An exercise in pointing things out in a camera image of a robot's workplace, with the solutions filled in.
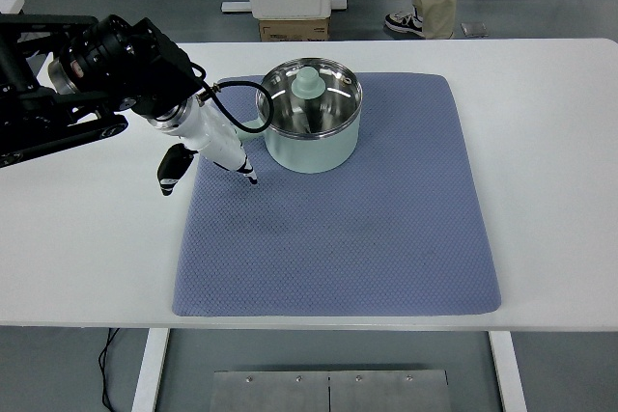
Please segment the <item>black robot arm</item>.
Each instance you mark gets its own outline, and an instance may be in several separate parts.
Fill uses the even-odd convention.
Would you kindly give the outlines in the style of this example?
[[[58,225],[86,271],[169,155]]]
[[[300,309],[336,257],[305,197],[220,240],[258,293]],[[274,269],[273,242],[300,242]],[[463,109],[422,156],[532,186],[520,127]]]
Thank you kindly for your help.
[[[169,113],[206,74],[149,19],[111,14],[1,17],[1,164],[124,131],[123,111]]]

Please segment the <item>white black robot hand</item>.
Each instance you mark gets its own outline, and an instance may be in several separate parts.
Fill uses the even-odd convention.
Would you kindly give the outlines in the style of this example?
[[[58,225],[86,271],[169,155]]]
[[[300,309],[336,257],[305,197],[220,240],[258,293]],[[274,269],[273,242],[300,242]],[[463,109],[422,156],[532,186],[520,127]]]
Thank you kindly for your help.
[[[149,123],[156,130],[179,139],[165,153],[157,169],[163,195],[172,194],[196,155],[226,171],[243,175],[253,184],[257,182],[236,130],[212,103],[193,96],[167,113],[150,118]]]

